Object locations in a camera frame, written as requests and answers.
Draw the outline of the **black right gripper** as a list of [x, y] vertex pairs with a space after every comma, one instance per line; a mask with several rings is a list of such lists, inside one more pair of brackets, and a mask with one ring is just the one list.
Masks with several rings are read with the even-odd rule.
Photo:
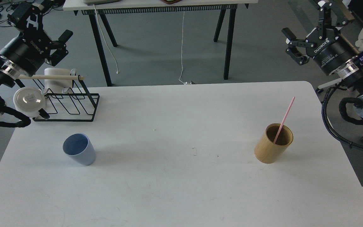
[[[311, 57], [326, 75], [330, 75], [355, 57], [355, 47], [340, 31], [341, 27], [349, 24], [349, 10], [342, 0], [312, 0], [311, 4], [319, 12], [317, 27], [307, 35], [306, 40], [297, 39], [289, 28], [283, 28], [281, 32], [288, 45], [285, 52], [300, 66], [307, 64]], [[317, 30], [333, 27], [339, 30], [327, 30], [327, 37], [319, 39]], [[298, 47], [306, 48], [308, 56], [302, 54]]]

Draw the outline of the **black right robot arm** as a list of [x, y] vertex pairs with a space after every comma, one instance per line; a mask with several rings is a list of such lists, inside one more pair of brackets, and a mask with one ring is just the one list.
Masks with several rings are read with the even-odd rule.
[[286, 53], [300, 66], [313, 59], [327, 75], [337, 75], [340, 82], [327, 90], [322, 101], [322, 119], [327, 131], [335, 139], [350, 148], [363, 150], [363, 145], [339, 135], [327, 117], [327, 105], [334, 92], [341, 86], [358, 92], [356, 97], [345, 97], [339, 105], [339, 113], [346, 122], [363, 125], [363, 29], [353, 46], [341, 34], [340, 28], [354, 21], [353, 15], [341, 0], [312, 0], [318, 10], [317, 26], [306, 36], [298, 39], [289, 28], [282, 29], [286, 37]]

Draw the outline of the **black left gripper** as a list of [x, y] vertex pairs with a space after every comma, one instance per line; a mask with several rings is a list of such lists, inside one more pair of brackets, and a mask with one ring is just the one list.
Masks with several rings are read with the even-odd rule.
[[43, 30], [44, 13], [45, 2], [22, 2], [7, 15], [8, 24], [21, 33], [0, 50], [0, 56], [19, 66], [29, 77], [44, 63], [56, 66], [69, 53], [66, 42], [73, 32], [65, 30], [58, 40], [52, 41]]

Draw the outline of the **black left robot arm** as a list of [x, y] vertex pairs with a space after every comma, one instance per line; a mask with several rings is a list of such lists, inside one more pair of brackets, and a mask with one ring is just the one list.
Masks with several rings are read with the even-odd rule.
[[[7, 15], [9, 25], [19, 31], [0, 51], [0, 86], [24, 87], [19, 76], [32, 77], [46, 63], [56, 66], [68, 55], [66, 42], [73, 32], [65, 30], [58, 40], [52, 40], [43, 28], [43, 17], [62, 0], [35, 0], [21, 2]], [[31, 119], [25, 114], [8, 107], [0, 96], [0, 127], [23, 128]]]

